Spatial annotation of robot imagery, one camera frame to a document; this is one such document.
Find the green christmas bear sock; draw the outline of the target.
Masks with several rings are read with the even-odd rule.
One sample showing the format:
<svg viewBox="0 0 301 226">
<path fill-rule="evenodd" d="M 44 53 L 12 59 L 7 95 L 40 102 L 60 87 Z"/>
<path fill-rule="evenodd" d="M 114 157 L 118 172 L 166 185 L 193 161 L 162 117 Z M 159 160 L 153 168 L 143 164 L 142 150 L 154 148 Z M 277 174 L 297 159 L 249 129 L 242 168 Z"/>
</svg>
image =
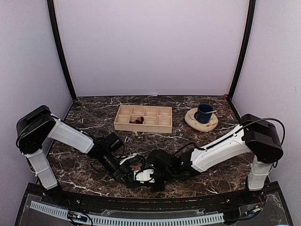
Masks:
<svg viewBox="0 0 301 226">
<path fill-rule="evenodd" d="M 141 162 L 135 162 L 128 165 L 127 188 L 138 188 L 142 186 L 140 182 L 134 180 L 136 172 L 141 169 L 142 165 Z"/>
</svg>

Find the black left frame post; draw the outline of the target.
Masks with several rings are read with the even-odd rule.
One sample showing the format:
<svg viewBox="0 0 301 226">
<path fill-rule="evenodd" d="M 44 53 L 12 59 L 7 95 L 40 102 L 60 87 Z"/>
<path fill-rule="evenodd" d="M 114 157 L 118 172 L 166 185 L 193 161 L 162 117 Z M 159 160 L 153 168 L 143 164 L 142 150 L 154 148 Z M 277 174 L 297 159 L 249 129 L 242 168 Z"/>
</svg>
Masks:
<svg viewBox="0 0 301 226">
<path fill-rule="evenodd" d="M 68 91 L 70 93 L 72 101 L 74 102 L 77 99 L 77 95 L 74 89 L 74 85 L 71 81 L 70 72 L 68 69 L 67 61 L 63 50 L 63 45 L 60 37 L 60 32 L 59 32 L 59 27 L 58 27 L 56 12 L 55 12 L 55 1 L 47 0 L 47 5 L 48 5 L 48 14 L 49 14 L 52 33 L 55 41 L 56 51 L 59 57 L 60 65 L 63 71 L 63 75 Z"/>
</svg>

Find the black right frame post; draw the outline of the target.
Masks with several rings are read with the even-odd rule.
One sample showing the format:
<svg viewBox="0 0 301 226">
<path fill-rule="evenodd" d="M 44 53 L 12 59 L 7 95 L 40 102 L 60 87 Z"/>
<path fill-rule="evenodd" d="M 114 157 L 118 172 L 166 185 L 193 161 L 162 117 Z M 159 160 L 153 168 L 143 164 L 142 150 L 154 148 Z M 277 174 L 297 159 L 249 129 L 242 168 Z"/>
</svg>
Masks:
<svg viewBox="0 0 301 226">
<path fill-rule="evenodd" d="M 256 0 L 249 0 L 249 5 L 248 5 L 248 11 L 247 11 L 247 17 L 246 17 L 246 24 L 245 24 L 245 30 L 244 30 L 244 35 L 242 39 L 242 44 L 238 56 L 238 61 L 236 65 L 236 69 L 233 75 L 232 83 L 230 86 L 229 93 L 227 95 L 227 100 L 229 102 L 232 101 L 235 90 L 238 84 L 238 80 L 242 71 L 243 63 L 245 60 L 246 52 L 247 52 L 247 47 L 249 43 L 249 38 L 251 34 L 251 29 L 252 29 L 252 24 L 253 24 L 253 17 L 254 17 L 254 12 L 255 12 L 255 6 L 256 6 Z"/>
</svg>

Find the dark blue mug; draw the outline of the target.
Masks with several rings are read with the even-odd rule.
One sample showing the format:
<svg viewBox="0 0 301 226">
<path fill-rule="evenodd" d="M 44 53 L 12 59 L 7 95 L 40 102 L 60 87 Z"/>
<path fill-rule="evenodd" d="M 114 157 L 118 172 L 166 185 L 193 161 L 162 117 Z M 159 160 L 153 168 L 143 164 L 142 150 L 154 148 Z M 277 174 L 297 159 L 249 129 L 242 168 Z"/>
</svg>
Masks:
<svg viewBox="0 0 301 226">
<path fill-rule="evenodd" d="M 200 104 L 194 114 L 194 118 L 201 124 L 206 124 L 210 121 L 212 114 L 205 114 L 206 112 L 213 111 L 213 107 L 208 104 Z"/>
</svg>

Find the black frame post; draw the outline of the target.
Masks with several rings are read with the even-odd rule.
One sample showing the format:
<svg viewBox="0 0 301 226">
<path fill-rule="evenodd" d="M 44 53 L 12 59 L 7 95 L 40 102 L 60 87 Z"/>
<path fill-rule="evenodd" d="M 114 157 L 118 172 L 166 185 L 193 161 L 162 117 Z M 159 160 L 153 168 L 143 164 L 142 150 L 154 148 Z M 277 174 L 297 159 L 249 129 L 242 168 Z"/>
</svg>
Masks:
<svg viewBox="0 0 301 226">
<path fill-rule="evenodd" d="M 230 86 L 229 93 L 227 95 L 227 100 L 229 102 L 232 101 L 235 90 L 238 84 L 238 80 L 242 71 L 243 63 L 245 60 L 246 52 L 247 52 L 247 47 L 249 43 L 249 38 L 251 34 L 251 29 L 252 29 L 252 24 L 253 24 L 253 17 L 254 17 L 254 12 L 255 12 L 255 6 L 256 6 L 256 0 L 249 0 L 249 5 L 248 5 L 248 11 L 247 11 L 247 17 L 246 17 L 246 24 L 245 24 L 245 30 L 244 30 L 244 35 L 242 39 L 242 44 L 238 56 L 238 61 L 236 65 L 236 69 L 233 75 L 232 83 Z"/>
<path fill-rule="evenodd" d="M 74 89 L 74 85 L 71 81 L 70 72 L 68 69 L 67 61 L 63 50 L 63 45 L 60 37 L 60 32 L 59 32 L 59 27 L 58 27 L 56 12 L 55 12 L 55 1 L 47 0 L 47 5 L 48 5 L 48 14 L 49 14 L 52 33 L 55 41 L 56 51 L 59 57 L 60 65 L 63 71 L 63 75 L 68 91 L 70 93 L 72 101 L 74 102 L 77 99 L 77 95 Z"/>
</svg>

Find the black red yellow argyle sock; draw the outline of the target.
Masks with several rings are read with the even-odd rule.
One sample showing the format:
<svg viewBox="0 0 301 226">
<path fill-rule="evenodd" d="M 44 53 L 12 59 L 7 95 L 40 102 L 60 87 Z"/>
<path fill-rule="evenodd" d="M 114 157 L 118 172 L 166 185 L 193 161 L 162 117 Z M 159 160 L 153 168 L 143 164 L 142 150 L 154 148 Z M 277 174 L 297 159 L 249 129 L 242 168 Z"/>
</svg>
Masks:
<svg viewBox="0 0 301 226">
<path fill-rule="evenodd" d="M 132 115 L 129 121 L 130 124 L 143 124 L 143 122 L 144 122 L 144 117 L 143 116 L 137 117 L 136 115 Z"/>
</svg>

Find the black front table rail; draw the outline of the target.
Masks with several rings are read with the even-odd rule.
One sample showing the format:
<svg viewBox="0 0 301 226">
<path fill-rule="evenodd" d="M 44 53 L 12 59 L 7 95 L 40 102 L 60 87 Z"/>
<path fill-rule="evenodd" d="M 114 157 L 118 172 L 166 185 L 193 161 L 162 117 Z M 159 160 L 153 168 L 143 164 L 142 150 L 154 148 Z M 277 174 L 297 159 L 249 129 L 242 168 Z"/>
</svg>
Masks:
<svg viewBox="0 0 301 226">
<path fill-rule="evenodd" d="M 112 214 L 163 213 L 194 211 L 204 214 L 209 212 L 228 212 L 238 216 L 238 211 L 250 210 L 259 206 L 263 210 L 278 211 L 284 209 L 280 187 L 277 182 L 268 183 L 262 192 L 245 190 L 224 194 L 211 194 L 184 198 L 117 198 L 63 191 L 60 203 L 50 193 L 30 183 L 26 195 L 33 195 L 34 200 L 66 210 L 75 210 L 86 214 L 109 216 Z"/>
</svg>

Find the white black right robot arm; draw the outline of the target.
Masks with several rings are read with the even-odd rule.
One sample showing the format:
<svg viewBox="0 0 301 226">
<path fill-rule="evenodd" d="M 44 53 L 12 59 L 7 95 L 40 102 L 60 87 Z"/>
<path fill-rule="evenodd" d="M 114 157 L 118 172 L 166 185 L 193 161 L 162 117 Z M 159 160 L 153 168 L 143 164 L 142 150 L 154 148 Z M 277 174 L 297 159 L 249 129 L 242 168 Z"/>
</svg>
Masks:
<svg viewBox="0 0 301 226">
<path fill-rule="evenodd" d="M 180 157 L 162 149 L 154 150 L 146 159 L 148 169 L 134 171 L 133 179 L 141 184 L 150 183 L 154 191 L 163 191 L 165 182 L 171 179 L 185 181 L 237 155 L 253 153 L 247 189 L 240 193 L 242 203 L 250 204 L 263 189 L 273 164 L 284 154 L 284 139 L 279 138 L 275 121 L 280 122 L 275 118 L 260 119 L 245 114 L 231 132 L 205 146 L 195 146 Z"/>
</svg>

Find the wooden compartment tray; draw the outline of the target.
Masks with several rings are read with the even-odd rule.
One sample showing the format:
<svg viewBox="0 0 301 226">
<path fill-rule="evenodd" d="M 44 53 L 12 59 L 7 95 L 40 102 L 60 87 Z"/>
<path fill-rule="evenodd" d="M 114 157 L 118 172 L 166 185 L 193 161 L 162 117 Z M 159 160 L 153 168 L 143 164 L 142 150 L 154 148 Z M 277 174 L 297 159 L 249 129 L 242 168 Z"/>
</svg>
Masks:
<svg viewBox="0 0 301 226">
<path fill-rule="evenodd" d="M 143 124 L 130 124 L 130 117 L 143 116 Z M 114 120 L 115 130 L 172 133 L 172 108 L 166 106 L 121 105 Z"/>
</svg>

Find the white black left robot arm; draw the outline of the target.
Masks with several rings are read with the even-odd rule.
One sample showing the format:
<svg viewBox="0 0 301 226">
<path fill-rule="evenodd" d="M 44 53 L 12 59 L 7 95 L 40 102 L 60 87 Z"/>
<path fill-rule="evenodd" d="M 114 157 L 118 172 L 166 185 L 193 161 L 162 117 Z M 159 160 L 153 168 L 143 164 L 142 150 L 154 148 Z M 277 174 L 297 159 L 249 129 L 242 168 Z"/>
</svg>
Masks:
<svg viewBox="0 0 301 226">
<path fill-rule="evenodd" d="M 94 138 L 54 116 L 45 105 L 21 118 L 16 124 L 16 130 L 16 146 L 27 158 L 42 186 L 49 190 L 48 198 L 56 205 L 66 202 L 66 194 L 57 188 L 59 183 L 43 152 L 42 144 L 46 138 L 71 146 L 98 160 L 114 180 L 128 188 L 141 186 L 141 183 L 134 180 L 135 175 L 130 171 L 132 159 L 120 164 L 113 155 L 123 146 L 123 142 L 115 133 Z"/>
</svg>

